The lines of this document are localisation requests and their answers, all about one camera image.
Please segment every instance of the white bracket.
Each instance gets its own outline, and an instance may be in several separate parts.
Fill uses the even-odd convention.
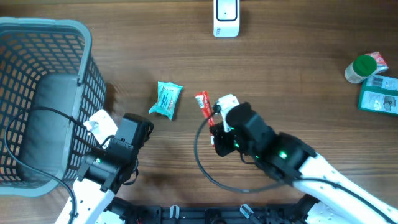
[[[115,135],[116,131],[118,131],[118,127],[113,119],[104,109],[93,114],[83,125],[86,126],[88,131],[93,133],[100,144],[102,144],[108,136]],[[110,139],[104,144],[103,149],[107,148],[109,141]]]
[[[179,219],[180,218],[180,207],[178,205],[173,205],[170,207],[170,218]]]
[[[239,211],[247,218],[250,218],[250,215],[254,213],[254,211],[247,204],[241,205]]]
[[[226,115],[232,108],[239,105],[239,101],[236,96],[228,94],[218,99],[217,105],[221,108],[220,114],[223,117],[224,131],[230,132],[231,127],[226,122]]]

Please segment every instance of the teal snack package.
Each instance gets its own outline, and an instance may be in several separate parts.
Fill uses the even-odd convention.
[[[173,119],[175,105],[182,86],[174,83],[157,82],[157,103],[149,109],[149,113],[159,113]]]
[[[398,79],[372,75],[363,82],[358,108],[398,116]]]

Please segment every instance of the red snack package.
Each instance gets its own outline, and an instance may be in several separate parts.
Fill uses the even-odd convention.
[[[200,93],[195,94],[195,98],[198,101],[198,104],[200,106],[201,112],[203,113],[204,117],[208,118],[212,114],[209,94],[207,93],[207,91],[201,91]],[[210,118],[208,120],[208,123],[209,123],[209,127],[212,127],[215,125],[213,118]],[[211,139],[211,144],[214,147],[214,136],[212,133],[210,133],[210,139]]]
[[[380,52],[368,53],[366,55],[374,58],[377,63],[377,70],[376,72],[374,72],[375,74],[382,73],[388,70],[387,63],[386,61],[384,61],[384,58],[381,56]]]

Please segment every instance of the white device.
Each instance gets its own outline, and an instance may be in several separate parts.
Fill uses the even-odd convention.
[[[213,0],[213,34],[215,37],[236,37],[239,34],[239,0]]]

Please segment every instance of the white label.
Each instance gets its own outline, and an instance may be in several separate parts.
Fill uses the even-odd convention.
[[[365,91],[362,96],[361,107],[365,109],[398,114],[398,96],[389,96],[381,93]]]
[[[204,108],[205,105],[203,104],[203,96],[195,96],[195,98],[197,99],[200,109]]]
[[[368,78],[366,86],[375,86],[383,88],[385,90],[398,91],[398,79],[384,77],[381,75],[372,75]]]

